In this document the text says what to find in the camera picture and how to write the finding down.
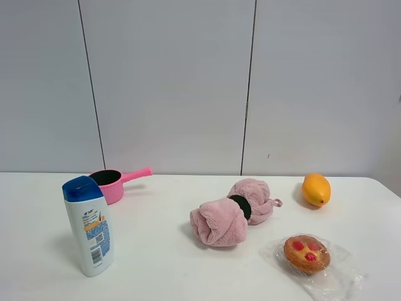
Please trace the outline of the plastic-wrapped fruit tart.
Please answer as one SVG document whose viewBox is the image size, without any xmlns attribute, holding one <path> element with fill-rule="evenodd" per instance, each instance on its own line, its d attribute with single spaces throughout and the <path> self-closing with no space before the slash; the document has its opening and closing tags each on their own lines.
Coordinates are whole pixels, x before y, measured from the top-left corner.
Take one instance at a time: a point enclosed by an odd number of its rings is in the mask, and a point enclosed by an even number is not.
<svg viewBox="0 0 401 301">
<path fill-rule="evenodd" d="M 348 250 L 314 235 L 271 241 L 260 255 L 313 300 L 357 300 L 367 280 Z"/>
</svg>

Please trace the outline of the pink toy saucepan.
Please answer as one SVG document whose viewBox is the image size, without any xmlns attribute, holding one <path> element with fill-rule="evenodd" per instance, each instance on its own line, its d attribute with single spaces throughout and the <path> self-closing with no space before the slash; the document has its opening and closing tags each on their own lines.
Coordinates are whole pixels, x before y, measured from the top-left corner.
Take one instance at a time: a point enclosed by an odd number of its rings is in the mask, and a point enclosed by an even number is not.
<svg viewBox="0 0 401 301">
<path fill-rule="evenodd" d="M 104 169 L 101 171 L 93 172 L 89 175 L 89 177 L 92 178 L 100 187 L 107 205 L 111 205 L 123 198 L 123 185 L 126 182 L 152 175 L 153 170 L 150 167 L 147 167 L 139 171 L 129 172 L 125 174 L 113 169 Z"/>
</svg>

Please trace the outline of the white blue-capped shampoo bottle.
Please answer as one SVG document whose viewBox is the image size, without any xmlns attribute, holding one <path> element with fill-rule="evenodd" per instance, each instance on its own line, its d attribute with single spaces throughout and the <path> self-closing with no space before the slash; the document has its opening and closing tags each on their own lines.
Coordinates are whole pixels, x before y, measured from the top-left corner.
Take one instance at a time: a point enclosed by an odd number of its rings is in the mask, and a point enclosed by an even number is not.
<svg viewBox="0 0 401 301">
<path fill-rule="evenodd" d="M 88 176 L 64 183 L 62 192 L 81 270 L 87 277 L 97 276 L 114 261 L 114 235 L 106 199 Z"/>
</svg>

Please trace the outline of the yellow orange mango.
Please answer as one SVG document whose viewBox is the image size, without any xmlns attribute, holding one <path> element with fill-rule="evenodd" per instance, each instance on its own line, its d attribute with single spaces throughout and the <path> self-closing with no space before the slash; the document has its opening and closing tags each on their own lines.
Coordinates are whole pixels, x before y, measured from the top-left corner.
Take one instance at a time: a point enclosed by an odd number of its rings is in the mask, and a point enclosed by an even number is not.
<svg viewBox="0 0 401 301">
<path fill-rule="evenodd" d="M 331 198 L 331 186 L 328 180 L 321 174 L 307 174 L 301 185 L 304 199 L 311 205 L 322 207 Z"/>
</svg>

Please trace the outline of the pink rolled plush towel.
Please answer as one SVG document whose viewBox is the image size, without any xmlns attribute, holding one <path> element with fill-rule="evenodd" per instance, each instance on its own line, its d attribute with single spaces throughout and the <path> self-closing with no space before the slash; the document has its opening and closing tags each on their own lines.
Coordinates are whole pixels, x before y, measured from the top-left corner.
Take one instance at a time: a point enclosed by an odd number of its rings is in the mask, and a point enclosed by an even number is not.
<svg viewBox="0 0 401 301">
<path fill-rule="evenodd" d="M 235 183 L 224 198 L 209 201 L 190 212 L 192 232 L 203 244 L 214 248 L 242 243 L 247 227 L 265 222 L 280 199 L 272 199 L 266 182 L 242 179 Z"/>
</svg>

